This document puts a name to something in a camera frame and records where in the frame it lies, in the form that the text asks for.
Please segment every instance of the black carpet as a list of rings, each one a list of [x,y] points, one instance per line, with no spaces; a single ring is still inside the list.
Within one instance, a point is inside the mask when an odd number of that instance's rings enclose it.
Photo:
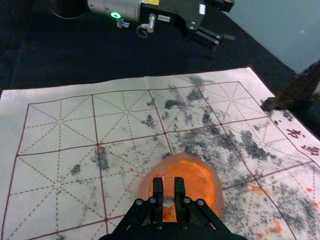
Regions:
[[[277,94],[295,73],[222,12],[207,11],[203,27],[234,35],[215,52],[186,41],[177,29],[158,24],[147,39],[135,29],[118,30],[115,21],[86,13],[65,20],[38,0],[26,21],[15,22],[0,3],[0,88],[27,89],[104,82],[119,78],[228,70],[251,66]],[[320,105],[294,112],[320,136]]]

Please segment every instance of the metal screw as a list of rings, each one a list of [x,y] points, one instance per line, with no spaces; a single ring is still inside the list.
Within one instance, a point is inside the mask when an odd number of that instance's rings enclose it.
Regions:
[[[182,228],[183,230],[187,230],[187,229],[188,229],[188,224],[183,223],[183,224],[181,225],[181,228]]]
[[[190,198],[189,197],[185,197],[184,199],[183,199],[183,201],[186,203],[186,204],[188,204],[188,203],[190,203]]]
[[[143,203],[142,199],[137,199],[135,200],[135,204],[141,205]]]
[[[156,202],[156,199],[154,197],[152,197],[152,198],[149,199],[149,202],[154,204]]]
[[[204,205],[204,204],[205,204],[205,201],[203,201],[202,199],[198,199],[198,200],[196,201],[196,203],[199,204],[199,205]]]

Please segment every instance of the green indicator light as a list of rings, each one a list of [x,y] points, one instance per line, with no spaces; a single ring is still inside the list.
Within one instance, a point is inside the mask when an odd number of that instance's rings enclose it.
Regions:
[[[119,18],[121,18],[121,15],[114,11],[114,12],[111,13],[111,17],[113,17],[115,19],[119,19]]]

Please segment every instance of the red grid line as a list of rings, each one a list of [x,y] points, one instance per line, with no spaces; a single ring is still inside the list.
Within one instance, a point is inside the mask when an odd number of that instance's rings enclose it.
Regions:
[[[212,107],[211,107],[210,105],[209,105],[209,107],[211,108],[211,110],[212,110],[212,112],[214,113],[215,117],[217,117],[217,116],[216,116],[216,113],[214,112],[214,110],[212,109]],[[225,130],[224,126],[221,125],[221,127],[222,127],[223,131],[225,132],[225,134],[227,135],[227,137],[229,138],[229,140],[230,140],[231,144],[233,145],[234,149],[238,152],[239,156],[242,158],[242,161],[243,161],[246,169],[248,170],[248,172],[252,175],[253,179],[254,179],[255,182],[259,185],[259,187],[262,189],[262,191],[264,192],[264,194],[269,198],[269,200],[270,200],[270,201],[273,203],[273,205],[276,207],[276,209],[278,210],[278,212],[279,212],[280,215],[282,216],[283,220],[285,221],[286,225],[287,225],[288,228],[290,229],[290,231],[291,231],[294,239],[297,240],[297,238],[296,238],[293,230],[291,229],[288,221],[285,219],[285,216],[283,215],[283,213],[280,211],[279,207],[278,207],[278,206],[276,205],[276,203],[272,200],[272,198],[266,193],[266,191],[262,188],[261,184],[258,182],[258,180],[256,179],[255,175],[249,170],[249,168],[248,168],[248,166],[247,166],[247,163],[246,163],[244,157],[242,156],[242,154],[240,153],[240,151],[238,150],[238,148],[236,147],[236,145],[232,142],[232,139],[231,139],[230,136],[227,134],[227,131]]]
[[[209,86],[209,85],[219,85],[219,84],[227,84],[227,83],[240,83],[240,85],[244,88],[244,86],[241,84],[241,82],[238,82],[238,81],[231,81],[231,82],[221,82],[221,83],[210,83],[210,84],[203,84],[203,85],[199,85],[199,86],[185,86],[185,87],[175,87],[176,89],[183,89],[183,88],[192,88],[192,87],[197,87],[198,90],[200,91],[199,87],[201,86]],[[31,104],[42,104],[42,103],[50,103],[50,102],[57,102],[57,101],[61,101],[61,100],[65,100],[65,99],[71,99],[71,98],[77,98],[77,97],[85,97],[85,96],[91,96],[91,99],[92,99],[92,107],[93,107],[93,117],[94,117],[94,125],[95,125],[95,134],[96,134],[96,141],[97,141],[97,144],[92,144],[92,145],[86,145],[86,146],[76,146],[76,147],[70,147],[70,148],[64,148],[64,149],[60,149],[60,151],[64,151],[64,150],[70,150],[70,149],[76,149],[76,148],[83,148],[83,147],[93,147],[93,146],[97,146],[97,153],[98,153],[98,158],[99,158],[99,161],[100,161],[100,155],[99,155],[99,148],[98,146],[99,145],[105,145],[105,144],[111,144],[111,143],[117,143],[117,142],[123,142],[123,141],[130,141],[130,140],[134,140],[134,139],[143,139],[143,138],[150,138],[150,137],[155,137],[155,136],[159,136],[159,135],[162,135],[164,134],[165,137],[166,137],[166,140],[167,140],[167,143],[168,143],[168,146],[170,148],[170,151],[171,151],[171,154],[173,153],[172,152],[172,149],[171,149],[171,146],[170,146],[170,143],[169,143],[169,140],[168,140],[168,137],[167,137],[167,132],[165,132],[165,128],[164,128],[164,125],[162,123],[162,120],[161,120],[161,117],[159,115],[159,112],[158,112],[158,109],[157,109],[157,106],[155,104],[155,101],[151,95],[151,92],[150,90],[170,90],[171,88],[161,88],[161,89],[133,89],[133,90],[117,90],[117,91],[109,91],[109,92],[102,92],[102,93],[97,93],[96,95],[99,95],[99,94],[106,94],[106,93],[114,93],[114,92],[130,92],[130,91],[149,91],[149,94],[151,96],[151,99],[153,101],[153,104],[155,106],[155,109],[156,109],[156,112],[158,114],[158,117],[160,119],[160,122],[161,122],[161,126],[162,126],[162,129],[163,129],[163,133],[160,133],[160,134],[154,134],[154,135],[150,135],[150,136],[143,136],[143,137],[137,137],[137,138],[131,138],[131,139],[124,139],[124,140],[118,140],[118,141],[112,141],[112,142],[106,142],[106,143],[101,143],[99,144],[98,143],[98,133],[97,133],[97,126],[96,126],[96,119],[95,119],[95,109],[94,109],[94,99],[93,99],[93,96],[95,94],[87,94],[87,95],[80,95],[80,96],[72,96],[72,97],[66,97],[66,98],[61,98],[61,99],[58,99],[58,100],[52,100],[52,101],[45,101],[45,102],[37,102],[37,103],[29,103],[28,104],[28,107],[27,107],[27,110],[26,110],[26,114],[25,114],[25,119],[24,119],[24,124],[23,124],[23,130],[22,130],[22,133],[21,133],[21,138],[20,138],[20,142],[19,142],[19,146],[18,146],[18,149],[17,149],[17,152],[16,152],[16,157],[14,159],[14,163],[13,163],[13,168],[12,168],[12,174],[11,174],[11,180],[10,180],[10,185],[9,185],[9,191],[8,191],[8,196],[7,196],[7,201],[6,201],[6,207],[5,207],[5,211],[4,211],[4,217],[3,217],[3,223],[2,223],[2,230],[1,230],[1,240],[3,240],[4,238],[4,227],[5,227],[5,219],[6,219],[6,215],[7,215],[7,210],[8,210],[8,203],[9,203],[9,198],[10,198],[10,192],[11,192],[11,188],[12,188],[12,182],[13,182],[13,176],[14,176],[14,171],[15,171],[15,166],[16,166],[16,161],[17,161],[17,157],[18,156],[28,156],[28,155],[40,155],[40,154],[47,154],[47,153],[54,153],[54,152],[59,152],[59,150],[54,150],[54,151],[48,151],[48,152],[40,152],[40,153],[28,153],[28,154],[18,154],[19,150],[20,150],[20,147],[21,147],[21,143],[22,143],[22,139],[23,139],[23,136],[24,136],[24,129],[26,128],[26,121],[27,121],[27,116],[28,116],[28,111],[29,111],[29,107]],[[244,88],[244,90],[251,96],[251,98],[254,99],[254,97],[248,92],[248,90],[246,88]],[[204,100],[206,101],[206,104],[211,108],[211,106],[209,105],[208,101],[206,100],[206,98],[203,96],[202,94],[202,97],[204,98]],[[273,122],[273,120],[267,115],[267,116],[263,116],[263,117],[256,117],[256,118],[251,118],[251,119],[244,119],[244,120],[237,120],[237,121],[232,121],[232,122],[226,122],[226,123],[221,123],[219,121],[219,124],[213,124],[213,125],[210,125],[210,126],[204,126],[204,127],[199,127],[199,128],[194,128],[194,129],[203,129],[203,128],[209,128],[209,127],[212,127],[212,126],[222,126],[224,132],[226,133],[226,135],[230,138],[230,136],[227,134],[225,128],[223,127],[223,125],[226,125],[226,124],[231,124],[231,123],[237,123],[237,122],[248,122],[248,121],[251,121],[251,120],[256,120],[256,119],[262,119],[262,118],[269,118],[272,123],[275,125],[275,123]],[[285,135],[283,133],[283,131],[277,126],[275,125],[281,132],[283,135]],[[177,131],[168,131],[168,133],[175,133],[175,132],[185,132],[185,131],[191,131],[193,129],[187,129],[187,130],[177,130]],[[248,169],[248,166],[246,165],[246,162],[244,161],[243,159],[243,156],[240,154],[239,150],[237,149],[237,147],[232,143],[232,145],[235,147],[235,149],[237,150],[237,152],[239,153],[239,155],[241,156],[243,162],[244,162],[244,165],[245,167],[247,168],[247,170],[249,171],[249,173],[253,176],[253,179],[252,180],[248,180],[248,181],[244,181],[244,182],[241,182],[241,183],[237,183],[236,185],[232,185],[232,186],[228,186],[228,187],[224,187],[222,188],[223,190],[226,190],[226,189],[231,189],[231,188],[234,188],[234,187],[237,187],[239,185],[243,185],[243,184],[246,184],[246,183],[250,183],[250,182],[254,182],[256,181],[257,184],[260,186],[260,188],[263,190],[263,192],[266,194],[266,196],[270,199],[270,201],[274,204],[274,206],[277,208],[277,210],[279,211],[279,213],[283,216],[282,212],[279,210],[278,206],[275,204],[275,202],[271,199],[271,197],[269,195],[267,195],[267,193],[265,192],[265,190],[262,188],[262,186],[259,184],[258,180],[261,179],[261,178],[265,178],[267,176],[270,176],[270,175],[273,175],[273,174],[276,174],[276,173],[279,173],[279,172],[282,172],[282,171],[287,171],[288,169],[292,169],[292,168],[296,168],[296,167],[299,167],[299,166],[303,166],[303,165],[306,165],[306,164],[310,164],[310,163],[315,163],[319,168],[320,166],[313,160],[311,159],[308,155],[306,155],[304,152],[300,151],[293,143],[292,141],[290,141],[290,139],[285,135],[286,139],[289,140],[289,142],[295,147],[295,149],[302,153],[303,155],[305,155],[308,159],[310,159],[310,161],[308,162],[304,162],[304,163],[300,163],[300,164],[297,164],[297,165],[294,165],[294,166],[291,166],[291,167],[287,167],[285,169],[281,169],[281,170],[277,170],[277,171],[274,171],[274,172],[271,172],[271,173],[268,173],[266,175],[263,175],[261,177],[255,177],[251,172],[250,170]],[[116,218],[121,218],[123,217],[124,215],[120,215],[120,216],[115,216],[115,217],[112,217],[112,218],[107,218],[107,211],[106,211],[106,207],[105,207],[105,198],[104,198],[104,194],[103,194],[103,182],[102,182],[102,172],[101,172],[101,165],[100,166],[100,180],[101,180],[101,191],[102,191],[102,198],[103,198],[103,204],[104,204],[104,213],[105,213],[105,220],[100,220],[100,221],[96,221],[96,222],[92,222],[92,223],[88,223],[88,224],[84,224],[84,225],[81,225],[81,226],[76,226],[76,227],[72,227],[72,228],[68,228],[68,229],[65,229],[65,230],[60,230],[60,231],[55,231],[55,232],[52,232],[52,233],[48,233],[48,234],[44,234],[44,235],[41,235],[41,236],[37,236],[37,237],[34,237],[34,238],[30,238],[31,239],[38,239],[38,238],[41,238],[41,237],[45,237],[45,236],[50,236],[50,235],[54,235],[54,234],[57,234],[57,233],[61,233],[61,232],[65,232],[65,231],[69,231],[69,230],[73,230],[73,229],[78,229],[78,228],[82,228],[82,227],[85,227],[85,226],[89,226],[89,225],[93,225],[93,224],[97,224],[97,223],[101,223],[101,222],[107,222],[108,220],[111,220],[111,219],[116,219]],[[287,220],[285,218],[283,218],[284,221],[286,222],[286,224],[288,225],[292,235],[294,236],[294,238],[296,239],[296,236],[294,235],[292,229],[290,228]]]
[[[94,119],[94,130],[95,130],[95,139],[96,139],[96,150],[98,154],[99,159],[99,172],[100,172],[100,184],[101,184],[101,194],[102,194],[102,200],[103,200],[103,207],[104,207],[104,220],[107,219],[107,209],[106,209],[106,200],[105,200],[105,194],[104,194],[104,184],[103,184],[103,178],[102,178],[102,170],[101,170],[101,159],[100,159],[100,150],[99,150],[99,142],[98,142],[98,131],[97,131],[97,123],[96,123],[96,113],[95,113],[95,102],[94,102],[94,96],[91,95],[91,101],[92,101],[92,111],[93,111],[93,119]],[[105,223],[105,230],[106,234],[108,234],[108,224]]]

